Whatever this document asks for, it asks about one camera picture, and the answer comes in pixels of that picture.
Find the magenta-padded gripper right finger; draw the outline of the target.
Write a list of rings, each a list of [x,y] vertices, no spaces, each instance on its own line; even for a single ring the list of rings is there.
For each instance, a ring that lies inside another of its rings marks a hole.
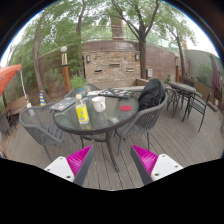
[[[136,145],[131,146],[130,154],[144,185],[182,169],[182,166],[168,155],[156,155]]]

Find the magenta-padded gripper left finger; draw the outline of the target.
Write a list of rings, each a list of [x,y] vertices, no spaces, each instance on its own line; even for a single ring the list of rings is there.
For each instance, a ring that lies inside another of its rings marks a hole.
[[[93,156],[94,146],[90,145],[68,157],[59,156],[45,171],[82,186]]]

